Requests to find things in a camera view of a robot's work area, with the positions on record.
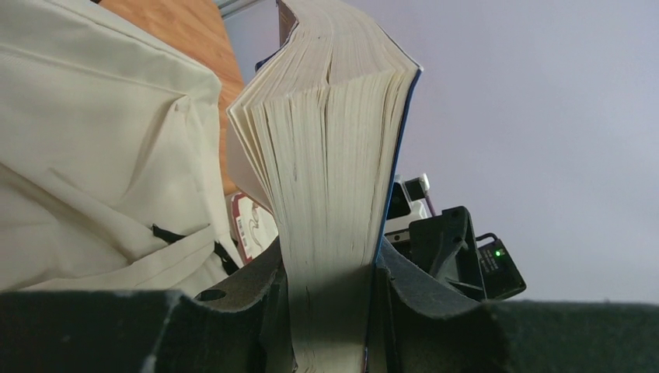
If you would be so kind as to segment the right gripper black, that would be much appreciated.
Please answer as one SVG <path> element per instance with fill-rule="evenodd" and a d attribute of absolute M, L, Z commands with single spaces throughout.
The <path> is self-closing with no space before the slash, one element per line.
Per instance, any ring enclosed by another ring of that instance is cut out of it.
<path fill-rule="evenodd" d="M 399 236 L 399 252 L 423 272 L 467 298 L 486 300 L 472 218 L 466 207 L 413 221 Z"/>

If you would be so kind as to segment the blue Jane Eyre book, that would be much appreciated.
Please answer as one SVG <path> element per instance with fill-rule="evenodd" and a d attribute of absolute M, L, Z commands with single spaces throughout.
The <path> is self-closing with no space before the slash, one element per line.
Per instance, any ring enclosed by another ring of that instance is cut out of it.
<path fill-rule="evenodd" d="M 422 67 L 342 1 L 282 1 L 294 25 L 227 108 L 235 185 L 274 216 L 300 372 L 360 372 L 375 257 Z"/>

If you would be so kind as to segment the beige canvas backpack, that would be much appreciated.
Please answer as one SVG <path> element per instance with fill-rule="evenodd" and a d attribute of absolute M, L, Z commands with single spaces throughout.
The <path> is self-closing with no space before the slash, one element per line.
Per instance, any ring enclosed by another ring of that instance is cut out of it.
<path fill-rule="evenodd" d="M 221 83 L 90 1 L 1 3 L 1 289 L 174 288 L 239 260 Z"/>

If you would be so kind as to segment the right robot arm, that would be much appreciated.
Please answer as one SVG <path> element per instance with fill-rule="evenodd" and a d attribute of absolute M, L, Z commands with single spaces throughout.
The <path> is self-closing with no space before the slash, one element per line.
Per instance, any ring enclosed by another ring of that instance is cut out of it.
<path fill-rule="evenodd" d="M 526 289 L 503 241 L 491 232 L 475 235 L 466 207 L 413 221 L 386 238 L 423 272 L 475 301 L 504 300 Z"/>

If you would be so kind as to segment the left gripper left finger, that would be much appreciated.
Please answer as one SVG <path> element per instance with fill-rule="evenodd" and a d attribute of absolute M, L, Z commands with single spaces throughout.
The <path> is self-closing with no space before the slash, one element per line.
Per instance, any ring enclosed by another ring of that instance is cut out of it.
<path fill-rule="evenodd" d="M 3 372 L 264 372 L 289 362 L 279 242 L 190 297 L 180 291 L 13 291 L 1 296 Z"/>

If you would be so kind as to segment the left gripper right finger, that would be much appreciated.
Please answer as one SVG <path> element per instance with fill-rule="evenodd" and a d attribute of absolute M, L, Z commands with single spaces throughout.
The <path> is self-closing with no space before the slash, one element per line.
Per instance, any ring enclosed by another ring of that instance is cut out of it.
<path fill-rule="evenodd" d="M 476 302 L 383 242 L 368 338 L 371 372 L 656 372 L 658 307 Z"/>

